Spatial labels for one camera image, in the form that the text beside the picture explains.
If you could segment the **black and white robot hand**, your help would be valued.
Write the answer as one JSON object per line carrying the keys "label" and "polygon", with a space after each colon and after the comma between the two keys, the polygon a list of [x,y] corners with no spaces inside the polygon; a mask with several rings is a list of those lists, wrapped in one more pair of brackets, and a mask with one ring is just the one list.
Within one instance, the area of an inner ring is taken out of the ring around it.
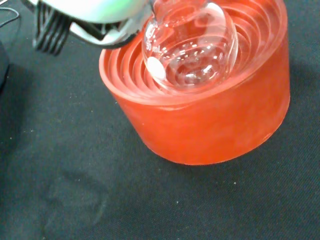
{"label": "black and white robot hand", "polygon": [[69,34],[102,49],[129,44],[152,15],[152,0],[23,0],[33,13],[32,46],[57,56]]}

